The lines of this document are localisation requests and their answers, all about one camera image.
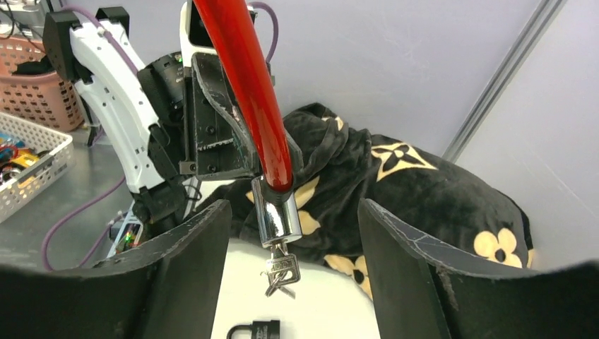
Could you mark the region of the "red cable lock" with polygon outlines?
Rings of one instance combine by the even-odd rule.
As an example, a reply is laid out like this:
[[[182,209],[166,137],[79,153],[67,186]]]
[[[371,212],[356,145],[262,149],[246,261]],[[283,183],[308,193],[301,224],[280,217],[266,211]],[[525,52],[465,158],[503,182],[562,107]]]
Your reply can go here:
[[[271,76],[244,1],[194,6],[249,127],[263,174],[252,183],[263,247],[285,249],[302,236],[293,196],[293,166]]]

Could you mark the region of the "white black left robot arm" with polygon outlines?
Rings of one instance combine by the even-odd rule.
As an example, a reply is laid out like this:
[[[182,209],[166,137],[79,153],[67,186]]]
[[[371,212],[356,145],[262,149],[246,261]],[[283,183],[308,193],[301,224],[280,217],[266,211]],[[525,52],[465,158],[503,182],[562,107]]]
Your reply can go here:
[[[48,13],[51,65],[92,110],[113,145],[133,213],[170,230],[189,210],[186,181],[253,178],[261,166],[249,127],[192,1],[182,6],[182,53],[144,64],[121,6]]]

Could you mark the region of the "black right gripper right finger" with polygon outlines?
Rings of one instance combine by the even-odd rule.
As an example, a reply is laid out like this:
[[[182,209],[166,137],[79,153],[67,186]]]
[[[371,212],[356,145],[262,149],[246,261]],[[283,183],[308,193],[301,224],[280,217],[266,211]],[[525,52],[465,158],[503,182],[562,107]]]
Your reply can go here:
[[[363,199],[382,338],[597,338],[598,262],[518,269],[457,249]]]

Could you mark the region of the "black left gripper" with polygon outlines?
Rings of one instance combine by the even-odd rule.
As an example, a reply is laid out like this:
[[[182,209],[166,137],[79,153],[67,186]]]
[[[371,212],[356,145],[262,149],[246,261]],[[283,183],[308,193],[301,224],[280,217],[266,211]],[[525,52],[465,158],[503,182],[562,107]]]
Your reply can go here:
[[[254,178],[261,169],[249,128],[215,54],[195,53],[184,68],[183,175],[202,180]]]

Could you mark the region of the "black padlock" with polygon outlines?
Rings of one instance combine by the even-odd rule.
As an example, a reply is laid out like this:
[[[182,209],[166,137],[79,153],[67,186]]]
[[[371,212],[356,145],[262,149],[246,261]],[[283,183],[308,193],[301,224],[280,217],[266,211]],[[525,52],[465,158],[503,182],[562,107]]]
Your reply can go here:
[[[227,339],[233,339],[236,332],[249,331],[251,339],[280,339],[280,321],[253,321],[251,324],[237,324],[228,331]]]

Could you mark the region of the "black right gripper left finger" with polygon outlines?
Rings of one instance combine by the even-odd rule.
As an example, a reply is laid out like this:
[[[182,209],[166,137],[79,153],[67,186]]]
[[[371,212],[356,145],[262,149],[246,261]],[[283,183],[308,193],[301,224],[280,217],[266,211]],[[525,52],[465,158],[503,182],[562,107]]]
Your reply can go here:
[[[219,200],[92,268],[2,266],[1,337],[209,338],[231,219]]]

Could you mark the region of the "red cable lock keys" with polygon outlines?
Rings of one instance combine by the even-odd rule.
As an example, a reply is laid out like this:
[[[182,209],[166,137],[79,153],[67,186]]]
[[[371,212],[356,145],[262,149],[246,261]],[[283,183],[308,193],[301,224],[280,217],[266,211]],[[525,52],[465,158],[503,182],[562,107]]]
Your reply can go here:
[[[266,261],[263,274],[268,279],[265,291],[267,297],[281,291],[292,299],[296,298],[295,292],[288,285],[300,281],[300,267],[296,255],[287,250],[287,244],[280,242],[271,246],[271,258]]]

